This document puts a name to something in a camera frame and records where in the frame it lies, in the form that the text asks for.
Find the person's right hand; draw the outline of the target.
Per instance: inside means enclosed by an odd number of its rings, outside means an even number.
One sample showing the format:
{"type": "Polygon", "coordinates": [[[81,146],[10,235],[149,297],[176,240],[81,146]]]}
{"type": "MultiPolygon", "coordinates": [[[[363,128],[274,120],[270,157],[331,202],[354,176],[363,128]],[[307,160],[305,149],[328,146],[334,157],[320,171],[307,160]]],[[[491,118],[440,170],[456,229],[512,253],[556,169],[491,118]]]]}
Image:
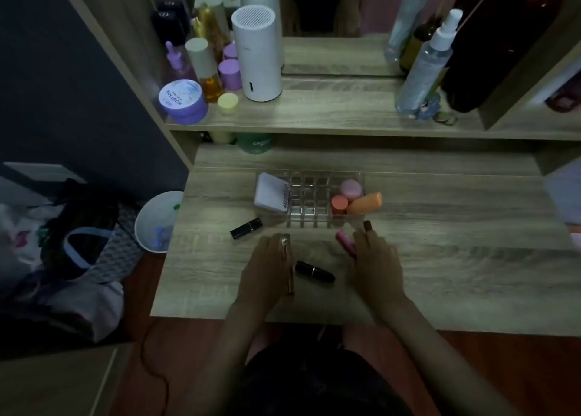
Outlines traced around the person's right hand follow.
{"type": "Polygon", "coordinates": [[[378,322],[391,324],[408,302],[404,293],[399,254],[397,248],[391,244],[388,261],[358,263],[355,260],[350,269],[350,278],[360,298],[378,322]]]}

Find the pink lipstick tube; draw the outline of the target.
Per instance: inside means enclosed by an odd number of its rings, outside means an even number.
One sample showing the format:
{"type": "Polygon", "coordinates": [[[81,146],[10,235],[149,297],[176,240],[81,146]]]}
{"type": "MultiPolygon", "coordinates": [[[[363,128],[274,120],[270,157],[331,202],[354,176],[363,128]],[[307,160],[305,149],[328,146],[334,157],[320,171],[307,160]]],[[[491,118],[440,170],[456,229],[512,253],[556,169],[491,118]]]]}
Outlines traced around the pink lipstick tube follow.
{"type": "Polygon", "coordinates": [[[357,259],[357,249],[354,241],[343,230],[338,230],[335,239],[341,245],[343,250],[353,259],[357,259]]]}

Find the slim gold cosmetic tube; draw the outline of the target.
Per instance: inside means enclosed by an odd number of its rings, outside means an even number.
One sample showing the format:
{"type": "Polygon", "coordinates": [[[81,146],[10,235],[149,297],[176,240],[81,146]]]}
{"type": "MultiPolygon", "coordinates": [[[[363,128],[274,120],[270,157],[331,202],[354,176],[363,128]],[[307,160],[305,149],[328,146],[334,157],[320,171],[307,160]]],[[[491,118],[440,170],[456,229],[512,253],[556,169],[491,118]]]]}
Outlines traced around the slim gold cosmetic tube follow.
{"type": "Polygon", "coordinates": [[[287,294],[294,295],[294,257],[292,255],[291,237],[289,234],[282,234],[281,245],[285,264],[288,269],[287,294]]]}

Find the round black lipstick tube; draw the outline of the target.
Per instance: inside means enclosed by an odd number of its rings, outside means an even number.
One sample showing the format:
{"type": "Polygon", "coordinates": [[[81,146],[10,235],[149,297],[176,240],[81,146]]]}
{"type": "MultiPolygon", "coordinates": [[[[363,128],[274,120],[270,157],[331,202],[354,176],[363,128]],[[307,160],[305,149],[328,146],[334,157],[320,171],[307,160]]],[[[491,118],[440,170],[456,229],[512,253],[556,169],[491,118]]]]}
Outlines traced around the round black lipstick tube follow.
{"type": "Polygon", "coordinates": [[[336,280],[333,273],[300,260],[296,261],[294,271],[303,277],[328,285],[334,283],[336,280]]]}

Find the white compact case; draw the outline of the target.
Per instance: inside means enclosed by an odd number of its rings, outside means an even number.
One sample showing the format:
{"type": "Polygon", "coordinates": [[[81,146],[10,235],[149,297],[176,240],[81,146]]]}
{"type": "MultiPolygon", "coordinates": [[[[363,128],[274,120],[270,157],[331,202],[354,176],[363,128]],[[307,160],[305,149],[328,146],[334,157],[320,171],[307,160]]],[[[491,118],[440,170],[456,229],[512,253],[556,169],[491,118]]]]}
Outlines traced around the white compact case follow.
{"type": "Polygon", "coordinates": [[[256,180],[253,204],[258,208],[286,214],[289,208],[289,191],[286,180],[261,172],[256,180]]]}

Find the green jar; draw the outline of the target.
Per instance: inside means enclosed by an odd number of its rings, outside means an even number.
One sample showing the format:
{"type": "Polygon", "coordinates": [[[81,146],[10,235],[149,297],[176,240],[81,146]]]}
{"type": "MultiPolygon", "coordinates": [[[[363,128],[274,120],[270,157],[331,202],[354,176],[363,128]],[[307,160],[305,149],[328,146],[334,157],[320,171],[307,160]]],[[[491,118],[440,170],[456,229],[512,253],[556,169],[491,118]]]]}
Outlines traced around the green jar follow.
{"type": "Polygon", "coordinates": [[[274,143],[271,133],[236,133],[236,144],[245,153],[259,155],[269,151],[274,143]]]}

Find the white waste bin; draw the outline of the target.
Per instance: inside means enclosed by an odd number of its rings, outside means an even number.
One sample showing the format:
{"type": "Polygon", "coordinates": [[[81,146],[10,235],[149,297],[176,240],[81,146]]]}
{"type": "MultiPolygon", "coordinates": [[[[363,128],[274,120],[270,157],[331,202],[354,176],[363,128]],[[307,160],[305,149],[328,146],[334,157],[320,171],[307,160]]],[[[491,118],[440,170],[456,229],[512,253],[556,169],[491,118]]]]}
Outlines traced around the white waste bin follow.
{"type": "Polygon", "coordinates": [[[143,205],[134,224],[135,239],[142,249],[167,253],[183,197],[182,191],[163,192],[143,205]]]}

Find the person's dark shorts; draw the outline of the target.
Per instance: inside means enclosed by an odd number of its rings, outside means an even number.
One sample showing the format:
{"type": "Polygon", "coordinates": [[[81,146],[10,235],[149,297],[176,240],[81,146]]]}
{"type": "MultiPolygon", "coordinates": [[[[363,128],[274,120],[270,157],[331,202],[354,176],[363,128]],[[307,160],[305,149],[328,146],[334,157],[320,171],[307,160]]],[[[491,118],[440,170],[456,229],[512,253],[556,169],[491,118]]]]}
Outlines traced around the person's dark shorts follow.
{"type": "Polygon", "coordinates": [[[224,416],[415,416],[359,354],[281,339],[244,367],[224,416]]]}

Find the small blue trinket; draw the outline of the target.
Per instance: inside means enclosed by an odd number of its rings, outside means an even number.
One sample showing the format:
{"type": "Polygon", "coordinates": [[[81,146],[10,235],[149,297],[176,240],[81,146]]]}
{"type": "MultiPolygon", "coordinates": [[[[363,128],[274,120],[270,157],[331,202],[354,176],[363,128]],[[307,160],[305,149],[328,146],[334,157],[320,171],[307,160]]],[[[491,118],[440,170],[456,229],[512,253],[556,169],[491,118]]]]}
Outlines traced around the small blue trinket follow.
{"type": "Polygon", "coordinates": [[[438,92],[429,94],[417,111],[415,118],[419,121],[428,121],[435,117],[441,109],[441,97],[438,92]]]}

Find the purple round cream jar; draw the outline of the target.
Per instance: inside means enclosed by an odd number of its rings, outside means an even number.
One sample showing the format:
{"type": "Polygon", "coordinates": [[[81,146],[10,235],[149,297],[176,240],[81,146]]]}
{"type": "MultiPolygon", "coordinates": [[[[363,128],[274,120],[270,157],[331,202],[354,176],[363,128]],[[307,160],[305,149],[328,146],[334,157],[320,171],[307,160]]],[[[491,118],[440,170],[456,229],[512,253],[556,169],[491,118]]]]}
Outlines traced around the purple round cream jar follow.
{"type": "Polygon", "coordinates": [[[179,125],[195,125],[208,112],[200,84],[193,80],[175,80],[158,93],[158,101],[166,113],[179,125]]]}

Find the purple capped jar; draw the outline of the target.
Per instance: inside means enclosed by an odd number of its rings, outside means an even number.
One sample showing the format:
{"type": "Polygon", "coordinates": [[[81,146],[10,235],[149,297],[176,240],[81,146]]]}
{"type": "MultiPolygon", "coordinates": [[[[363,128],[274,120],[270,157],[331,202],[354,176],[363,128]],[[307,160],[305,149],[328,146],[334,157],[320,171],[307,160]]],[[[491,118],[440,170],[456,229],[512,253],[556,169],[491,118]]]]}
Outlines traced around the purple capped jar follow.
{"type": "Polygon", "coordinates": [[[237,59],[225,59],[218,65],[222,84],[225,90],[237,91],[243,89],[239,61],[237,59]]]}

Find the clear spray bottle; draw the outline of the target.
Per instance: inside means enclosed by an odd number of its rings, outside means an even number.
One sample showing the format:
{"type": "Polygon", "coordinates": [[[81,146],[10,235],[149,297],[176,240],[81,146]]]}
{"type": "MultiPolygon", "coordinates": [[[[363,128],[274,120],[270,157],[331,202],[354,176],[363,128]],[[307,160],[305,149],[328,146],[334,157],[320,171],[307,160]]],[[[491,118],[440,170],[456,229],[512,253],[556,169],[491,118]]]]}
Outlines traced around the clear spray bottle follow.
{"type": "Polygon", "coordinates": [[[451,9],[446,18],[433,14],[412,33],[400,59],[406,78],[395,99],[398,112],[418,114],[437,89],[447,73],[446,66],[453,54],[452,44],[463,14],[458,8],[451,9]]]}

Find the amber bottle with white cap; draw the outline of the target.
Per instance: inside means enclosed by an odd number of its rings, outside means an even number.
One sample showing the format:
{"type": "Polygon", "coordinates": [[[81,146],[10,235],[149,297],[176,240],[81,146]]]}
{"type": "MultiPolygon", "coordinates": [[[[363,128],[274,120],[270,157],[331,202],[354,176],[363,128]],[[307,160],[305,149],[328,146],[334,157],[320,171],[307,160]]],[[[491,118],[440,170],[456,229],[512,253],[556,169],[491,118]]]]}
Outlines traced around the amber bottle with white cap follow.
{"type": "Polygon", "coordinates": [[[205,38],[191,38],[185,49],[192,63],[207,103],[217,103],[224,93],[213,49],[205,38]]]}

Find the purple dropper bottle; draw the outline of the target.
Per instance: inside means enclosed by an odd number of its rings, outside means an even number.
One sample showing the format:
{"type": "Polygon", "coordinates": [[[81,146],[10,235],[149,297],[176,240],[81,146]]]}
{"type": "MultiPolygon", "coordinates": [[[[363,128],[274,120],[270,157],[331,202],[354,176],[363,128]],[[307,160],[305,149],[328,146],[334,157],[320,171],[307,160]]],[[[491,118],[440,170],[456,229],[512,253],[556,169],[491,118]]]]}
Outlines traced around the purple dropper bottle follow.
{"type": "Polygon", "coordinates": [[[168,82],[177,80],[197,81],[191,63],[184,59],[182,52],[180,52],[170,41],[166,41],[164,45],[167,50],[166,58],[171,67],[168,82]]]}

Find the pile of bags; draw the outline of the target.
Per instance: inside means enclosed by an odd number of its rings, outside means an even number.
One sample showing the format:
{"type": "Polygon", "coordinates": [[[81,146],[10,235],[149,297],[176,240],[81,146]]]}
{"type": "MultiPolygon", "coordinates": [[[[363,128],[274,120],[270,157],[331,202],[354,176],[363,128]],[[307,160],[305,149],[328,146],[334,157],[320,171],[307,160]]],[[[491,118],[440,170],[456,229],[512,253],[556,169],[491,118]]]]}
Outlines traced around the pile of bags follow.
{"type": "Polygon", "coordinates": [[[0,203],[0,317],[92,343],[124,314],[125,280],[144,254],[126,195],[72,179],[42,205],[0,203]]]}

